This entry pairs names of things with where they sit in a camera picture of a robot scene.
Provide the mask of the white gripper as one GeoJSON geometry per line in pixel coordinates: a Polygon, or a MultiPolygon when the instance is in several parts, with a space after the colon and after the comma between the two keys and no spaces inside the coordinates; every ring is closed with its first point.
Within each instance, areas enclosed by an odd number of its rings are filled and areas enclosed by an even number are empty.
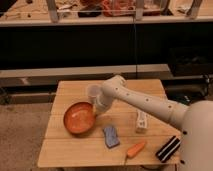
{"type": "Polygon", "coordinates": [[[112,99],[104,96],[99,95],[95,99],[94,108],[96,114],[103,114],[107,112],[112,106],[112,99]]]}

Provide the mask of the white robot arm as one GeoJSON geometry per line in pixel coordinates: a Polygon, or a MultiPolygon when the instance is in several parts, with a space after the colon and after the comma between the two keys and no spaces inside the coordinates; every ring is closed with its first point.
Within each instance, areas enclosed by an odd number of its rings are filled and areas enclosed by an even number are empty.
{"type": "Polygon", "coordinates": [[[130,90],[116,75],[105,80],[95,99],[99,113],[108,111],[115,99],[126,102],[181,132],[179,171],[213,171],[213,101],[191,105],[130,90]]]}

